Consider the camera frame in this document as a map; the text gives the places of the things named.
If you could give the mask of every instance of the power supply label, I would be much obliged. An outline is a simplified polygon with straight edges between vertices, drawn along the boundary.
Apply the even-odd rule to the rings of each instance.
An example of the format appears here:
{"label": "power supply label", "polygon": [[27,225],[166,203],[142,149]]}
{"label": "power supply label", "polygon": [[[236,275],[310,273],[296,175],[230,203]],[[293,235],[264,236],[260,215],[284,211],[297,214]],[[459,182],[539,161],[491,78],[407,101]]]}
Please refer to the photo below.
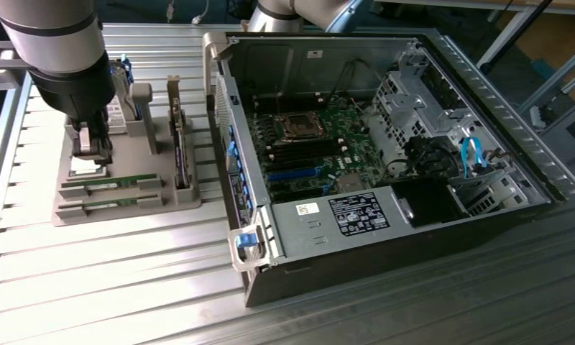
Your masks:
{"label": "power supply label", "polygon": [[389,227],[372,192],[330,199],[328,202],[344,236]]}

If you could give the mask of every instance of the green circuit board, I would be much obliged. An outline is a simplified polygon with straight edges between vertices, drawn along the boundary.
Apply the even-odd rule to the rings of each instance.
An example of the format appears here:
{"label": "green circuit board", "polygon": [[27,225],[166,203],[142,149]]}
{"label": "green circuit board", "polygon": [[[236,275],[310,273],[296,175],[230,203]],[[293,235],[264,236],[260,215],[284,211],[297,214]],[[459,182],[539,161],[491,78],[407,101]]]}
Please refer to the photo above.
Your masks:
{"label": "green circuit board", "polygon": [[324,188],[324,195],[340,193],[337,178],[352,174],[357,174],[362,189],[370,188],[381,175],[382,167],[378,163],[378,152],[368,136],[366,123],[360,119],[354,106],[352,104],[340,105],[334,98],[322,110],[312,113],[314,113],[321,125],[322,134],[317,139],[334,141],[341,139],[342,143],[338,147],[344,146],[345,150],[338,150],[334,155],[318,157],[314,160],[318,169],[317,176],[281,181],[268,180],[270,160],[264,152],[269,143],[278,142],[281,137],[284,138],[284,124],[277,119],[293,113],[252,114],[248,116],[253,144],[257,149],[260,167],[270,197],[289,190],[310,188]]}

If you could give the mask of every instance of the metal profile rail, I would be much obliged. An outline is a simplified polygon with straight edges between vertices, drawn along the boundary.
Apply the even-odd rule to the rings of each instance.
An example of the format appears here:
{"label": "metal profile rail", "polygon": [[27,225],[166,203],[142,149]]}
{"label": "metal profile rail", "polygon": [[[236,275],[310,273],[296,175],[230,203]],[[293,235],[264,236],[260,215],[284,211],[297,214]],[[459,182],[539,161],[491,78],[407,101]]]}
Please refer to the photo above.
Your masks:
{"label": "metal profile rail", "polygon": [[[1,119],[11,128],[0,138],[0,344],[493,344],[508,339],[551,344],[575,339],[575,206],[468,252],[242,307],[202,103],[200,39],[206,31],[237,29],[103,26],[110,55],[126,53],[134,78],[153,85],[153,116],[168,110],[165,76],[185,76],[181,103],[196,126],[202,179],[204,204],[196,210],[51,227],[62,114],[42,104],[34,88],[9,93],[14,109],[17,92],[22,104],[17,114],[6,104]],[[444,44],[452,63],[464,66],[459,73],[473,87],[487,88],[484,101],[527,138],[527,127],[488,82],[471,74],[475,67],[453,43],[433,30],[421,32]],[[575,190],[537,141],[523,145],[540,156],[551,178],[567,177],[559,188]]]}

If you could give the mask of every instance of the blue ram slot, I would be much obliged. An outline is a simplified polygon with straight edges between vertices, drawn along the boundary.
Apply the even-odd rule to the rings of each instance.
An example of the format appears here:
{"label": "blue ram slot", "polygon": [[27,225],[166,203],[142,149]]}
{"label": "blue ram slot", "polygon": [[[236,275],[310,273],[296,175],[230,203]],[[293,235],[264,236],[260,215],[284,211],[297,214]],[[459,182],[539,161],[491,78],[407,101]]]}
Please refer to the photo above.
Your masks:
{"label": "blue ram slot", "polygon": [[292,170],[286,172],[273,172],[268,175],[268,181],[282,181],[293,178],[312,178],[317,177],[321,172],[321,167],[309,169]]}

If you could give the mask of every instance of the motherboard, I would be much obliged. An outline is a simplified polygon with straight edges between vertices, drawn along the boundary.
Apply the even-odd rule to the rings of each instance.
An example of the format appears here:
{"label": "motherboard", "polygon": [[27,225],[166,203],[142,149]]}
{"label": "motherboard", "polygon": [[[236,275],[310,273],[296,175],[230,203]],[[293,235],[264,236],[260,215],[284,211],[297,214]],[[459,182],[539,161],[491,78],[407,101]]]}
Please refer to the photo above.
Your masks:
{"label": "motherboard", "polygon": [[365,119],[354,101],[337,96],[317,110],[261,111],[248,116],[274,203],[374,185],[382,166]]}

